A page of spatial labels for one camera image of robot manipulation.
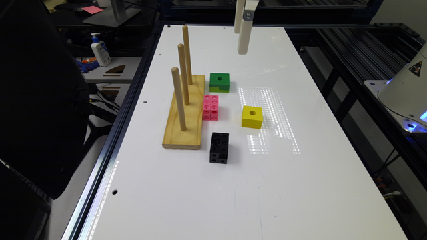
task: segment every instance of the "pink block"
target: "pink block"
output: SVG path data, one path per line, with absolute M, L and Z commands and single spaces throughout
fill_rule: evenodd
M 218 120 L 218 95 L 205 95 L 203 99 L 203 120 Z

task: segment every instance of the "white bottle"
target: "white bottle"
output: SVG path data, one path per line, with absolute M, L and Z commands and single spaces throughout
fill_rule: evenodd
M 91 48 L 95 54 L 96 59 L 98 60 L 99 66 L 107 67 L 111 63 L 111 57 L 109 57 L 107 47 L 103 41 L 98 39 L 100 33 L 91 33 L 92 41 Z

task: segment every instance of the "black block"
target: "black block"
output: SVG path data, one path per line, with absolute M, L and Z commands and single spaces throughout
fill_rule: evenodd
M 227 164 L 228 158 L 228 133 L 212 133 L 210 163 Z

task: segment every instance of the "wooden peg board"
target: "wooden peg board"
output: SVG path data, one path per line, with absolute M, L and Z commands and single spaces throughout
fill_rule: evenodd
M 189 105 L 184 105 L 187 130 L 181 131 L 175 93 L 173 94 L 163 147 L 166 149 L 200 149 L 205 75 L 193 75 L 193 85 L 188 86 Z

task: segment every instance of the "blue light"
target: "blue light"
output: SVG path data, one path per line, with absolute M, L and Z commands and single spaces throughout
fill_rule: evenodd
M 427 118 L 427 112 L 425 112 L 423 115 L 421 115 L 421 120 L 426 121 Z
M 409 126 L 408 126 L 408 127 L 409 127 L 409 128 L 408 128 L 408 130 L 409 130 L 409 131 L 414 130 L 414 129 L 416 128 L 417 124 L 413 124 L 412 126 L 413 126 L 413 127 L 409 127 Z

